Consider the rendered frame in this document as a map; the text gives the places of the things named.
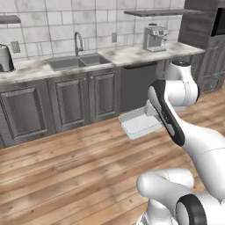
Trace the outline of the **wide grey cupboard door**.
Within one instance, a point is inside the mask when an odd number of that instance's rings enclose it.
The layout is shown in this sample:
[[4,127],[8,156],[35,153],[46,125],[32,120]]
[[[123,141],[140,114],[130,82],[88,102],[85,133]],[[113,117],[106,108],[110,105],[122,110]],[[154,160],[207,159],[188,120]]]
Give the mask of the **wide grey cupboard door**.
[[46,80],[0,85],[0,141],[5,147],[54,133]]

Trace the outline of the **dark grey short wall shelf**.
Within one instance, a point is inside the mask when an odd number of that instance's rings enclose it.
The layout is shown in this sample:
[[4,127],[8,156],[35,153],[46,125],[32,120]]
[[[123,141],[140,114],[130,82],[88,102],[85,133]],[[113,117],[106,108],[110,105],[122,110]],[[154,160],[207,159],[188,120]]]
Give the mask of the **dark grey short wall shelf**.
[[4,15],[0,16],[0,24],[8,25],[8,24],[20,24],[21,20],[17,15]]

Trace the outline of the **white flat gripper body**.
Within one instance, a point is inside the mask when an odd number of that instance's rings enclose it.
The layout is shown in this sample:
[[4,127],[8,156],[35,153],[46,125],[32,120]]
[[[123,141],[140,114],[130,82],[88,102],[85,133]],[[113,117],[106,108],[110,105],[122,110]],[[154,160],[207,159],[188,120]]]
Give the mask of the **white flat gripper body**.
[[143,107],[121,114],[119,120],[130,140],[155,132],[163,126],[156,115],[147,116]]

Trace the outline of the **dark grey tall cupboard unit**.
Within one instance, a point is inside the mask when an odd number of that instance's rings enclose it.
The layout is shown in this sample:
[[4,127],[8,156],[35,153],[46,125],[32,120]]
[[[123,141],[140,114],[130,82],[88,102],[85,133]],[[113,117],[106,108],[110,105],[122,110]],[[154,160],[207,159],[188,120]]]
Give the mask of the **dark grey tall cupboard unit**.
[[205,50],[198,85],[216,91],[225,80],[225,35],[211,36],[215,14],[225,0],[185,0],[185,9],[204,11],[182,17],[178,41]]

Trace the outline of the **grey double sink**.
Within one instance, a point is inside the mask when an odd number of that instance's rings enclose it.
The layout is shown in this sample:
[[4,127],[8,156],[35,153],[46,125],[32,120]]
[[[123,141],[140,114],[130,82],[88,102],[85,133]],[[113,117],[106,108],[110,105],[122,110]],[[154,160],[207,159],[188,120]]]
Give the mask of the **grey double sink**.
[[48,65],[53,71],[65,69],[78,69],[88,66],[102,65],[110,63],[103,55],[99,53],[82,54],[79,56],[55,57],[47,60]]

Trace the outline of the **chrome curved tap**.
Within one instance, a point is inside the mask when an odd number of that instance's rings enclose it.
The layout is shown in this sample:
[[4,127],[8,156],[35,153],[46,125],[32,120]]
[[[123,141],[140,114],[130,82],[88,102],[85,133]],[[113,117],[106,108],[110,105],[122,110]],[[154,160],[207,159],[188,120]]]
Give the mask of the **chrome curved tap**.
[[79,56],[79,53],[83,51],[83,39],[80,32],[75,32],[74,40],[75,40],[75,54],[76,56]]

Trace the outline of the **dark grey dishwasher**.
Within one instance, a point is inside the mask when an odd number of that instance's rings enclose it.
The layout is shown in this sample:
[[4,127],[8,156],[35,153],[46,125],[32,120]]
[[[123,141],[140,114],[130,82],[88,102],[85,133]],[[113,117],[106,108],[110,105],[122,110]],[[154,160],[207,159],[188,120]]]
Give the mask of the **dark grey dishwasher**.
[[149,86],[156,80],[156,65],[139,69],[121,69],[120,111],[145,106]]

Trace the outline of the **black built-in oven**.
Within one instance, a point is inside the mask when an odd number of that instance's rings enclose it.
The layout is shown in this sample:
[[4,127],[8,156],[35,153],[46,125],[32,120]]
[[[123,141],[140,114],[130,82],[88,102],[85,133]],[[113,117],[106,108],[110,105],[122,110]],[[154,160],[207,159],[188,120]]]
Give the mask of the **black built-in oven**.
[[214,18],[211,36],[225,35],[225,8],[218,8]]

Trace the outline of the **dark grey long wall shelf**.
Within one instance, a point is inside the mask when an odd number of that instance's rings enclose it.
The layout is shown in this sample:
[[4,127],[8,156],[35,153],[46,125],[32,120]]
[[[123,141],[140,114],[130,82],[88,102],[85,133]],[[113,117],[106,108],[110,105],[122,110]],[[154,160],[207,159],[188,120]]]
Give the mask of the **dark grey long wall shelf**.
[[127,15],[136,17],[154,17],[154,16],[172,16],[172,15],[187,15],[187,14],[204,14],[204,11],[190,9],[175,9],[175,10],[150,10],[150,11],[124,11]]

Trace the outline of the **narrow grey cupboard door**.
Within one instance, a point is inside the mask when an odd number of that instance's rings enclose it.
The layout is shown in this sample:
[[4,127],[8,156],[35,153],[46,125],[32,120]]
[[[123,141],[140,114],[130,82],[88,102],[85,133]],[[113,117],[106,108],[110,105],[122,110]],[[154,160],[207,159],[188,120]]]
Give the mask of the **narrow grey cupboard door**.
[[88,73],[91,123],[117,117],[120,112],[121,69]]
[[49,78],[47,86],[57,133],[90,123],[86,73]]

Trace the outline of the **silver coffee machine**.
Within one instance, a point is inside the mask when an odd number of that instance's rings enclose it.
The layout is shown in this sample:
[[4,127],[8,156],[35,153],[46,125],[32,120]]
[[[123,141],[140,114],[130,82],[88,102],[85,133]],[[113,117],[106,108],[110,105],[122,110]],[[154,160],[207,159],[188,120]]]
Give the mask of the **silver coffee machine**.
[[149,24],[144,28],[142,47],[152,53],[165,51],[166,47],[162,45],[162,40],[168,34],[169,30],[166,27]]

